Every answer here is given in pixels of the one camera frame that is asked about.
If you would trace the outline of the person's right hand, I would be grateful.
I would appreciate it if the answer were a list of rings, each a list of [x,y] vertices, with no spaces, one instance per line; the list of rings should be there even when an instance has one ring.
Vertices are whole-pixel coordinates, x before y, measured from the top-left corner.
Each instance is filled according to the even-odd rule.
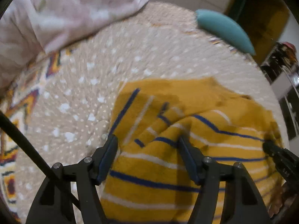
[[[268,211],[270,218],[277,215],[282,207],[290,207],[297,194],[292,190],[287,182],[277,187]]]

